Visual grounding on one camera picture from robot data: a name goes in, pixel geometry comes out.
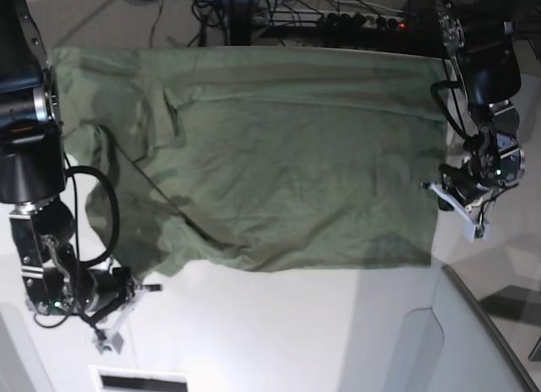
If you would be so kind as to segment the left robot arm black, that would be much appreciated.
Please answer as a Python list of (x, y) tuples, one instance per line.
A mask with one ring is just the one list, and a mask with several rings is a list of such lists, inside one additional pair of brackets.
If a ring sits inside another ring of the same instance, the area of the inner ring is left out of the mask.
[[(465, 155), (459, 166), (440, 165), (439, 181), (423, 187), (438, 196), (441, 210), (463, 218), (465, 238), (485, 239), (491, 205), (516, 188), (525, 172), (525, 155), (517, 138), (520, 117), (511, 101), (522, 87), (513, 23), (449, 1), (438, 2), (435, 13), (456, 77), (432, 84), (430, 94), (462, 138)], [(457, 124), (440, 96), (442, 90), (461, 91), (475, 134)]]

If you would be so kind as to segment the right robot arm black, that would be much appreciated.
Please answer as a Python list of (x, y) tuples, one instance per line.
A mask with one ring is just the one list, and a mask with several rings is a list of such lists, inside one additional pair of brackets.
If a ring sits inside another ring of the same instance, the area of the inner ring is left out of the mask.
[[(89, 261), (79, 256), (76, 211), (61, 200), (79, 174), (101, 183), (112, 212), (110, 241)], [(119, 239), (117, 195), (102, 172), (68, 163), (55, 71), (26, 0), (1, 0), (1, 201), (13, 206), (11, 235), (30, 311), (81, 319), (99, 352), (120, 352), (123, 324), (160, 286), (140, 283), (128, 267), (101, 267)]]

